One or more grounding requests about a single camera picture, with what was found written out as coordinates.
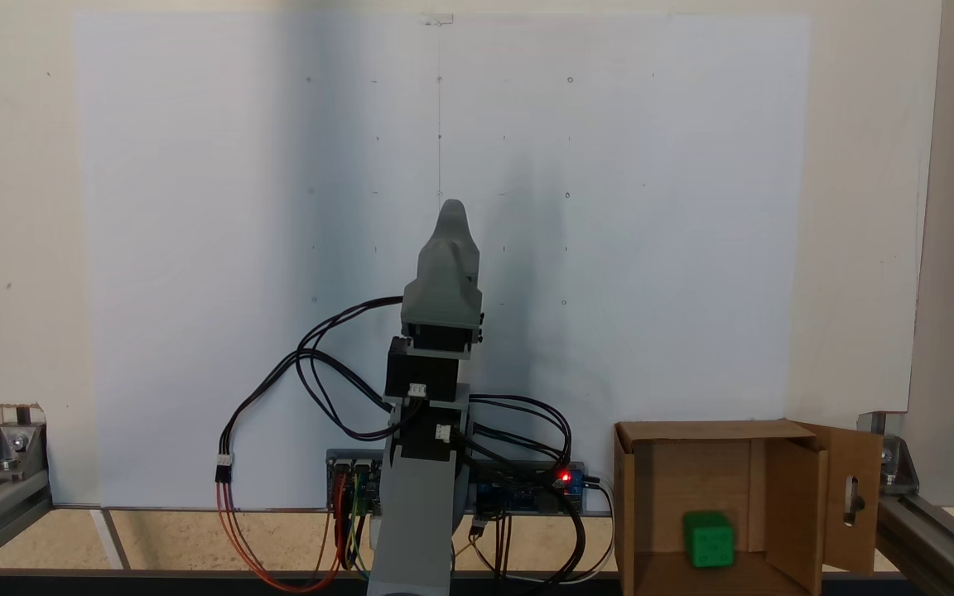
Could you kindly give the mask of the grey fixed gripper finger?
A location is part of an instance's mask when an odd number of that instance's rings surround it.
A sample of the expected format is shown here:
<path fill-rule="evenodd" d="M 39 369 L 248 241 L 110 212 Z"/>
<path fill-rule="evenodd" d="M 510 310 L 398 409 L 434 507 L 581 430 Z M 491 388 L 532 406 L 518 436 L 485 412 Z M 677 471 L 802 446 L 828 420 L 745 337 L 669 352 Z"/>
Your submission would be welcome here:
<path fill-rule="evenodd" d="M 436 225 L 417 259 L 417 288 L 479 286 L 480 251 L 470 231 L 462 201 L 448 199 L 440 207 Z"/>

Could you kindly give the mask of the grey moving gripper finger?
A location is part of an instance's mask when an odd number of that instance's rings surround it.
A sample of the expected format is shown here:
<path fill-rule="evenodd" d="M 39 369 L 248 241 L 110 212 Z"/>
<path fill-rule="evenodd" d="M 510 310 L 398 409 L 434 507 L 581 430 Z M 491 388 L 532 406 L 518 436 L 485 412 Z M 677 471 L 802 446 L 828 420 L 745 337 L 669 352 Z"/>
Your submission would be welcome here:
<path fill-rule="evenodd" d="M 413 280 L 402 292 L 402 324 L 477 329 L 481 322 L 482 293 L 462 281 Z"/>

